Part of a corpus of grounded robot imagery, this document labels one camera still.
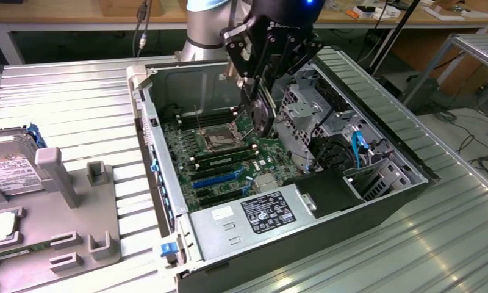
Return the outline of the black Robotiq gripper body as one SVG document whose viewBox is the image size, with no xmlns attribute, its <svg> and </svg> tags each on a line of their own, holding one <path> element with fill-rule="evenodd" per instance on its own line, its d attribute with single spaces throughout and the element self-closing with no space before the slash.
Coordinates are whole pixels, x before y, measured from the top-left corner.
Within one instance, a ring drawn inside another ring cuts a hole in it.
<svg viewBox="0 0 488 293">
<path fill-rule="evenodd" d="M 308 37 L 314 37 L 323 1 L 253 1 L 245 20 L 269 20 L 271 55 L 283 55 Z"/>
</svg>

